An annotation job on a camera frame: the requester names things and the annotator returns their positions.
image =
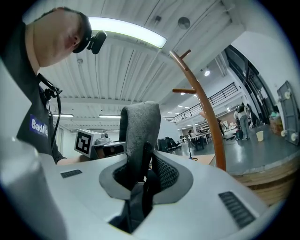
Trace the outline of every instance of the gray fabric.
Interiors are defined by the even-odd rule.
[[[152,150],[160,128],[160,110],[157,103],[143,102],[125,106],[121,112],[120,141],[126,142],[127,163],[133,175],[138,176],[142,166],[143,148],[148,141]]]
[[[240,126],[242,127],[244,138],[248,138],[248,119],[247,115],[240,118]]]

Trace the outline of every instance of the ceiling light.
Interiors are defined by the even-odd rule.
[[[121,118],[121,116],[99,115],[100,118]]]
[[[204,73],[204,76],[207,77],[209,74],[210,74],[210,71],[209,71],[209,70],[206,70],[205,73]]]
[[[53,117],[58,117],[58,114],[52,114]],[[61,114],[60,115],[61,118],[72,118],[74,117],[73,114]]]
[[[158,48],[163,48],[167,42],[167,39],[163,36],[130,22],[103,17],[89,17],[89,21],[92,30],[103,30],[124,34],[150,43]]]

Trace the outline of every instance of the gray floor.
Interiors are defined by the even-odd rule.
[[[258,142],[255,133],[262,130],[264,131],[264,140]],[[246,141],[226,141],[224,139],[224,148],[227,172],[235,174],[284,160],[300,151],[299,146],[295,146],[284,140],[284,138],[273,134],[267,125],[251,130],[250,139]],[[205,144],[203,150],[195,151],[195,149],[191,149],[192,155],[213,153],[212,142],[209,142],[208,145]],[[176,150],[176,155],[189,155],[187,144],[183,144],[181,150]]]

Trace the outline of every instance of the black cable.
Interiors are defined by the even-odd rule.
[[[57,118],[57,121],[56,121],[56,125],[55,125],[55,130],[53,132],[53,137],[52,137],[52,142],[51,142],[51,148],[53,150],[53,147],[54,147],[54,141],[55,141],[55,136],[56,136],[56,131],[57,131],[57,128],[58,128],[58,123],[60,122],[60,114],[61,114],[61,102],[60,102],[60,96],[59,96],[59,93],[57,91],[56,88],[54,88],[55,92],[56,92],[56,97],[57,97],[57,105],[58,105],[58,118]]]

